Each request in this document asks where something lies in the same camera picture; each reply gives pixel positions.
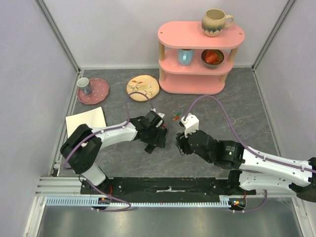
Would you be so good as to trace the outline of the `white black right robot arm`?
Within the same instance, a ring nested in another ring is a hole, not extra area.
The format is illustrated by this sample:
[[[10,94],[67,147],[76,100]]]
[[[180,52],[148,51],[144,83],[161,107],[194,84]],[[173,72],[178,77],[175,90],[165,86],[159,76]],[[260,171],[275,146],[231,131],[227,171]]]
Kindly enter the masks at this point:
[[[316,200],[316,159],[292,160],[260,152],[231,140],[212,138],[204,131],[178,133],[176,145],[182,154],[196,154],[207,163],[229,170],[227,191],[283,189],[302,200]]]

